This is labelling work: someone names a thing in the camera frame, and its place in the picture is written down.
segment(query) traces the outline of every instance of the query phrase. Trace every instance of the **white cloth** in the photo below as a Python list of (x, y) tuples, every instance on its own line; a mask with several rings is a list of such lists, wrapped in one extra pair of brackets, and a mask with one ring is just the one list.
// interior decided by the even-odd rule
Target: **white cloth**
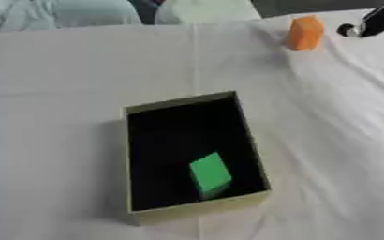
[[(0, 240), (384, 239), (384, 33), (335, 33), (363, 14), (318, 14), (310, 52), (282, 46), (289, 16), (0, 35)], [(225, 90), (265, 156), (267, 201), (146, 227), (101, 218), (119, 109)]]
[(155, 24), (228, 23), (260, 19), (250, 0), (165, 0)]

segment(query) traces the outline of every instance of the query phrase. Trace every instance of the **black object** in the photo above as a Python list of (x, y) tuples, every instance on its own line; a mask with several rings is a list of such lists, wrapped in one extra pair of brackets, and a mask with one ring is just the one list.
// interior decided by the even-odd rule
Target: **black object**
[(347, 38), (368, 38), (384, 32), (384, 6), (365, 15), (361, 25), (345, 23), (338, 28), (337, 32)]
[(127, 118), (134, 211), (199, 201), (189, 163), (213, 152), (234, 179), (217, 199), (270, 188), (234, 96)]

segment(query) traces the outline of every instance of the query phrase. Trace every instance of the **open box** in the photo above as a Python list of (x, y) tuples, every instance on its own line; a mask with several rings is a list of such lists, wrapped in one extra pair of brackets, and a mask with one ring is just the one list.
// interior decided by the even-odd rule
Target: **open box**
[[(128, 214), (139, 224), (257, 205), (270, 192), (235, 92), (125, 108)], [(217, 152), (228, 189), (200, 200), (190, 162)]]

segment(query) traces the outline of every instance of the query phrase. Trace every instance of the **box rim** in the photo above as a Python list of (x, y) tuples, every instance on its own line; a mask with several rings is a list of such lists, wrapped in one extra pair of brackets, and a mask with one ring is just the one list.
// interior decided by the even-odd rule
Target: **box rim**
[[(260, 177), (262, 178), (262, 180), (264, 181), (264, 183), (266, 184), (266, 189), (264, 190), (260, 190), (260, 191), (256, 191), (256, 192), (253, 192), (253, 193), (248, 193), (248, 194), (243, 194), (243, 195), (240, 195), (240, 196), (233, 196), (233, 197), (228, 197), (228, 198), (222, 198), (222, 199), (214, 199), (214, 200), (206, 200), (206, 201), (202, 201), (202, 202), (189, 202), (189, 203), (183, 203), (183, 204), (178, 204), (178, 205), (171, 205), (171, 206), (164, 206), (164, 207), (157, 207), (157, 208), (152, 208), (152, 209), (145, 209), (145, 210), (132, 210), (132, 196), (131, 196), (131, 174), (130, 174), (130, 162), (131, 162), (131, 159), (130, 159), (130, 155), (129, 155), (129, 150), (130, 150), (130, 147), (129, 147), (129, 132), (126, 133), (126, 136), (125, 136), (125, 140), (126, 140), (126, 143), (127, 143), (127, 146), (126, 146), (126, 191), (127, 191), (127, 198), (128, 200), (126, 201), (126, 204), (127, 204), (127, 213), (128, 214), (137, 214), (137, 213), (146, 213), (146, 212), (151, 212), (151, 211), (156, 211), (156, 210), (167, 210), (167, 209), (173, 209), (173, 208), (179, 208), (179, 207), (185, 207), (185, 206), (188, 206), (188, 205), (196, 205), (196, 204), (199, 204), (199, 203), (208, 203), (208, 202), (216, 202), (216, 201), (228, 201), (228, 200), (235, 200), (235, 199), (240, 199), (240, 198), (243, 198), (243, 197), (250, 197), (252, 195), (260, 195), (260, 194), (265, 194), (265, 193), (269, 193), (272, 191), (272, 187), (271, 187), (271, 183), (269, 181), (269, 177), (267, 175), (267, 173), (265, 172), (264, 170), (264, 167), (262, 165), (262, 158), (260, 157), (260, 154), (258, 153), (258, 149), (256, 147), (256, 144), (255, 144), (255, 138), (253, 137), (251, 131), (250, 131), (250, 127), (248, 126), (248, 123), (247, 123), (247, 118), (245, 117), (244, 115), (244, 111), (243, 111), (243, 108), (242, 108), (242, 105), (241, 105), (241, 101), (240, 101), (240, 98), (238, 97), (238, 94), (236, 91), (226, 91), (226, 92), (219, 92), (219, 93), (212, 93), (212, 94), (204, 94), (204, 95), (197, 95), (197, 96), (191, 96), (191, 97), (178, 97), (178, 98), (173, 98), (173, 99), (168, 99), (168, 100), (162, 100), (162, 101), (157, 101), (157, 102), (149, 102), (149, 103), (143, 103), (143, 104), (138, 104), (138, 105), (133, 105), (133, 106), (125, 106), (121, 109), (120, 111), (120, 118), (121, 119), (124, 119), (124, 117), (126, 118), (125, 120), (125, 128), (128, 129), (128, 116), (132, 113), (141, 113), (143, 111), (139, 111), (139, 112), (131, 112), (132, 109), (135, 109), (135, 108), (138, 108), (138, 107), (146, 107), (146, 106), (155, 106), (155, 105), (158, 105), (158, 104), (164, 104), (164, 103), (170, 103), (170, 102), (173, 102), (173, 103), (180, 103), (180, 101), (183, 101), (183, 100), (191, 100), (191, 99), (194, 99), (194, 98), (201, 98), (201, 97), (215, 97), (215, 96), (225, 96), (225, 98), (227, 97), (233, 97), (234, 98), (234, 102), (236, 104), (236, 106), (238, 107), (238, 110), (239, 110), (239, 115), (241, 116), (242, 118), (242, 122), (244, 123), (244, 128), (245, 128), (245, 131), (246, 131), (246, 135), (248, 136), (249, 138), (249, 141), (250, 141), (250, 144), (251, 144), (251, 147), (252, 147), (252, 151), (253, 151), (253, 154), (255, 155), (255, 157), (257, 158), (258, 160), (258, 168), (259, 168), (259, 174), (260, 174)], [(167, 107), (162, 107), (162, 109), (164, 108), (169, 108), (169, 107), (174, 107), (174, 106), (181, 106), (182, 104), (175, 104), (173, 106), (167, 106)]]

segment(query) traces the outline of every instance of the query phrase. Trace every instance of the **orange cube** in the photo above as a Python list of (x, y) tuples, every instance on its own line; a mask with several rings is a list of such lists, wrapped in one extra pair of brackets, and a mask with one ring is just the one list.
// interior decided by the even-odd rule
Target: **orange cube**
[(315, 49), (322, 36), (323, 24), (316, 16), (294, 19), (288, 33), (288, 47), (292, 50)]

